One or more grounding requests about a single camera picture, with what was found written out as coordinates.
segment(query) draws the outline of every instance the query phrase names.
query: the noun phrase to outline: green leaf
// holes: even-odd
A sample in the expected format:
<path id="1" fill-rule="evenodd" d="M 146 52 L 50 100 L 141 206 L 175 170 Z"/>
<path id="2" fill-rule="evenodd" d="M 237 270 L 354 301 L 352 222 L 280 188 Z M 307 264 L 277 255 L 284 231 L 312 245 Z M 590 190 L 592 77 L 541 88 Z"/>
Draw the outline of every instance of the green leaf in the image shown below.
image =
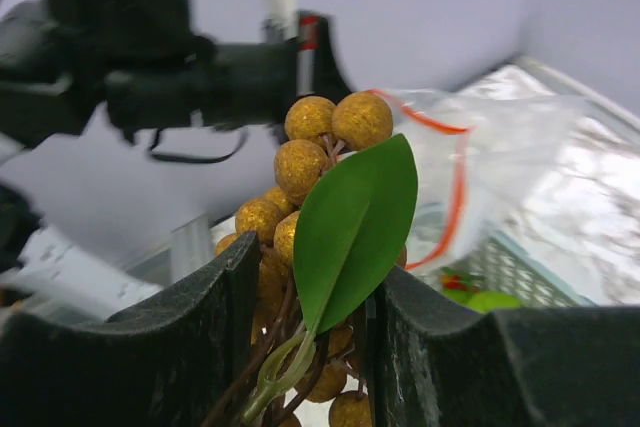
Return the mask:
<path id="1" fill-rule="evenodd" d="M 293 269 L 308 330 L 353 312 L 393 268 L 415 212 L 418 175 L 403 135 L 347 157 L 307 196 Z"/>

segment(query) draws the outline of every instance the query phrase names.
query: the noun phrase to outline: white wall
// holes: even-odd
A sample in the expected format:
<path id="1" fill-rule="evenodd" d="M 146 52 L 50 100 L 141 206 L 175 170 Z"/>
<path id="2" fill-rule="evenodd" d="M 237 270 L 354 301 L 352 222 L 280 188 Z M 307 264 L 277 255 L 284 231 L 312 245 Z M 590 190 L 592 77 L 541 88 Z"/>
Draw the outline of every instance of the white wall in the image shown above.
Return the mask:
<path id="1" fill-rule="evenodd" d="M 537 0 L 527 50 L 640 115 L 638 0 Z"/>
<path id="2" fill-rule="evenodd" d="M 20 0 L 2 0 L 0 11 Z M 219 39 L 258 40 L 262 0 L 193 0 L 195 24 Z M 515 53 L 525 0 L 302 0 L 336 15 L 336 52 L 357 88 L 450 88 Z M 148 135 L 143 136 L 145 143 Z M 174 132 L 167 149 L 224 154 L 236 134 Z M 209 210 L 226 214 L 273 182 L 276 147 L 255 128 L 232 160 L 213 166 L 147 161 L 106 125 L 54 138 L 0 169 L 50 221 L 110 259 L 153 242 Z"/>

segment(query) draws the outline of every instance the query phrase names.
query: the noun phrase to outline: green plastic basket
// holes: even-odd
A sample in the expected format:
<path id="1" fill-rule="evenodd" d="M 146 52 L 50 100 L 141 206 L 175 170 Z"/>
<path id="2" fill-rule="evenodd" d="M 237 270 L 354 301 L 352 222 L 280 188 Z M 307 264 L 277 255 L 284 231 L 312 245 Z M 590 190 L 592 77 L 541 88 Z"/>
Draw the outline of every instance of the green plastic basket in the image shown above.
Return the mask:
<path id="1" fill-rule="evenodd" d="M 441 209 L 426 206 L 416 213 L 414 225 L 424 226 L 428 222 L 437 226 L 441 220 Z M 476 282 L 479 289 L 512 295 L 526 307 L 593 305 L 498 229 L 493 229 L 489 239 L 470 256 L 450 267 L 482 276 L 483 281 Z M 440 270 L 416 273 L 416 277 L 440 291 L 440 273 Z"/>

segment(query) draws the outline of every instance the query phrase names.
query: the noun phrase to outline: clear plastic bag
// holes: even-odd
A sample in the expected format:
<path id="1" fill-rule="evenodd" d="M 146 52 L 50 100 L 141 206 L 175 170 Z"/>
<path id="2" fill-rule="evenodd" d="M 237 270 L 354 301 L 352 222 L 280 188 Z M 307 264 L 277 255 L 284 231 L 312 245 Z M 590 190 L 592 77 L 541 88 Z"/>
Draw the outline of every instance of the clear plastic bag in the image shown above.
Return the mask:
<path id="1" fill-rule="evenodd" d="M 470 254 L 556 164 L 585 110 L 576 96 L 487 100 L 434 90 L 374 90 L 391 106 L 418 169 L 407 269 Z"/>

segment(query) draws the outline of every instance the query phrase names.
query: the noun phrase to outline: textured ball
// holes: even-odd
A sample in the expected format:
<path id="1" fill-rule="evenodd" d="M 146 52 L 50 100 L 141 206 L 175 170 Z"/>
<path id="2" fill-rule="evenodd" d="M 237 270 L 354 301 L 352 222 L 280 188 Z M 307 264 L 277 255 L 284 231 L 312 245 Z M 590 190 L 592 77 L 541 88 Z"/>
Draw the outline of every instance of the textured ball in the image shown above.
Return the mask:
<path id="1" fill-rule="evenodd" d="M 291 414 L 280 424 L 280 427 L 302 427 L 302 424 L 295 414 Z"/>
<path id="2" fill-rule="evenodd" d="M 333 111 L 334 135 L 351 150 L 363 150 L 388 139 L 393 116 L 387 103 L 371 92 L 350 94 Z"/>
<path id="3" fill-rule="evenodd" d="M 310 140 L 325 148 L 322 136 L 331 134 L 331 114 L 336 108 L 328 99 L 317 96 L 304 97 L 289 109 L 284 121 L 284 131 L 291 140 Z"/>
<path id="4" fill-rule="evenodd" d="M 220 255 L 224 252 L 227 247 L 235 242 L 235 240 L 240 237 L 240 234 L 237 232 L 234 234 L 225 235 L 220 241 L 216 244 L 216 255 Z"/>
<path id="5" fill-rule="evenodd" d="M 255 231 L 260 242 L 269 244 L 273 241 L 278 222 L 283 218 L 282 211 L 270 200 L 262 197 L 251 199 L 236 212 L 236 232 Z"/>
<path id="6" fill-rule="evenodd" d="M 331 333 L 329 334 L 329 357 L 344 351 L 352 339 L 353 331 L 348 325 L 331 329 Z"/>
<path id="7" fill-rule="evenodd" d="M 284 291 L 280 274 L 260 264 L 254 322 L 257 320 L 258 324 L 268 328 L 276 319 L 283 300 Z"/>
<path id="8" fill-rule="evenodd" d="M 268 249 L 262 252 L 260 263 L 267 269 L 274 270 L 280 276 L 282 285 L 285 286 L 289 277 L 289 267 L 275 250 Z"/>
<path id="9" fill-rule="evenodd" d="M 296 210 L 296 206 L 287 198 L 287 194 L 277 185 L 267 190 L 263 197 L 276 204 L 285 216 Z"/>
<path id="10" fill-rule="evenodd" d="M 296 235 L 296 225 L 300 212 L 294 212 L 284 218 L 276 227 L 273 235 L 273 250 L 280 256 L 287 266 L 293 265 L 293 239 Z"/>
<path id="11" fill-rule="evenodd" d="M 369 397 L 358 392 L 343 392 L 332 402 L 329 409 L 329 427 L 371 427 L 371 407 Z"/>
<path id="12" fill-rule="evenodd" d="M 311 372 L 305 374 L 300 382 L 295 386 L 297 391 L 300 391 L 309 382 L 311 378 Z M 335 365 L 327 365 L 322 369 L 322 374 L 318 383 L 313 387 L 307 400 L 316 404 L 322 404 L 329 402 L 335 398 L 344 386 L 347 384 L 347 373 L 340 367 Z"/>
<path id="13" fill-rule="evenodd" d="M 291 140 L 278 150 L 273 161 L 276 183 L 295 205 L 305 197 L 322 175 L 329 158 L 309 140 Z"/>

